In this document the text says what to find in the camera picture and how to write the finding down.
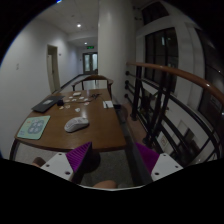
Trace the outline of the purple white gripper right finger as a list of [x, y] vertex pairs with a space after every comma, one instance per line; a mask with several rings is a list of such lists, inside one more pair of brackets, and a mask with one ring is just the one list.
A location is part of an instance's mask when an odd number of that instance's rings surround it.
[[182, 166], [167, 153], [158, 154], [139, 143], [136, 146], [153, 181], [157, 181], [182, 169]]

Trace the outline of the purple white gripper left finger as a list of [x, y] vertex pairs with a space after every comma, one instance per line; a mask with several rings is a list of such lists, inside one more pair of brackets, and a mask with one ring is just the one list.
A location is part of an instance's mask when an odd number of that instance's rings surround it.
[[68, 153], [59, 152], [47, 161], [42, 169], [71, 181], [84, 168], [84, 163], [92, 151], [92, 143], [87, 142]]

